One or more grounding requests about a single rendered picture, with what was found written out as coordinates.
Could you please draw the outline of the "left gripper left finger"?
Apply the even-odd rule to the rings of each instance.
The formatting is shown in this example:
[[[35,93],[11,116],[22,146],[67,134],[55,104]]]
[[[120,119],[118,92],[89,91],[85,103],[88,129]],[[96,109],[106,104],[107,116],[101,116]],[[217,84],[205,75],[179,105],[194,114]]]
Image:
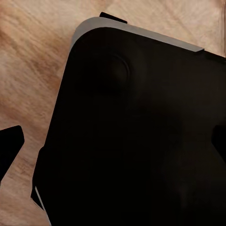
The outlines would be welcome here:
[[[20,125],[0,130],[0,182],[24,144]]]

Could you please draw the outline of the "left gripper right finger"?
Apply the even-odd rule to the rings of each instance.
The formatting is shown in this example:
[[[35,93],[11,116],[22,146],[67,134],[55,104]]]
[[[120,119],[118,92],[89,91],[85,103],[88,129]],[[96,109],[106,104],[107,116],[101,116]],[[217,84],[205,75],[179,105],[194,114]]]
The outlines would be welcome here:
[[[211,142],[226,163],[226,127],[216,125],[212,132]]]

